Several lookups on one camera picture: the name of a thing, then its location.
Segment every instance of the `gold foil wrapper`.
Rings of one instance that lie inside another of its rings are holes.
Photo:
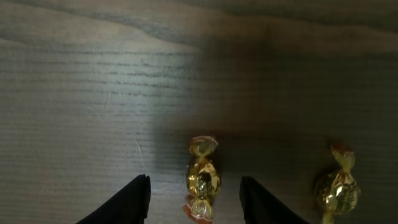
[[[341,170],[323,176],[315,185],[316,200],[325,212],[323,224],[332,224],[333,215],[342,215],[354,209],[361,194],[350,173],[355,164],[354,153],[342,145],[332,145],[330,150]]]
[[[205,156],[211,154],[218,143],[209,136],[195,137],[190,141],[193,157],[188,163],[187,188],[190,195],[184,205],[188,216],[197,223],[211,223],[213,197],[220,192],[221,178],[213,162]]]

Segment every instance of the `wrapped candy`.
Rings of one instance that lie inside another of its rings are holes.
[[[350,173],[355,164],[354,153],[341,144],[331,145],[330,150],[342,169],[323,176],[315,185],[316,200],[324,210],[323,224],[332,224],[333,215],[342,215],[354,209],[361,194]]]
[[[209,136],[195,137],[190,141],[193,155],[187,169],[187,187],[190,195],[184,205],[188,216],[197,223],[211,223],[213,197],[220,192],[221,178],[213,162],[206,158],[217,147],[217,141]]]

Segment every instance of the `gold candy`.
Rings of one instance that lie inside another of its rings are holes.
[[[355,164],[354,153],[342,145],[332,145],[330,150],[342,169],[320,178],[315,185],[316,200],[324,210],[323,224],[332,224],[333,215],[354,209],[361,194],[350,173]]]
[[[197,223],[211,223],[213,197],[220,192],[221,178],[213,162],[205,156],[211,154],[218,143],[209,136],[195,137],[190,141],[193,155],[187,169],[187,188],[190,195],[184,205],[188,216]]]

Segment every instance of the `dark wood plank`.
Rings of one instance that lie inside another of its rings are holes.
[[[192,136],[215,134],[215,223],[242,175],[310,223],[330,136],[356,152],[358,207],[393,223],[398,2],[0,0],[0,223],[74,223],[137,174],[146,223],[182,211]]]

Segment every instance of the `wood grain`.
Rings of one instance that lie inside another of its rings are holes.
[[[182,211],[187,144],[215,134],[215,223],[244,223],[252,175],[310,223],[328,137],[363,195],[338,223],[398,208],[395,0],[0,0],[0,223],[75,223],[137,174],[146,223]]]

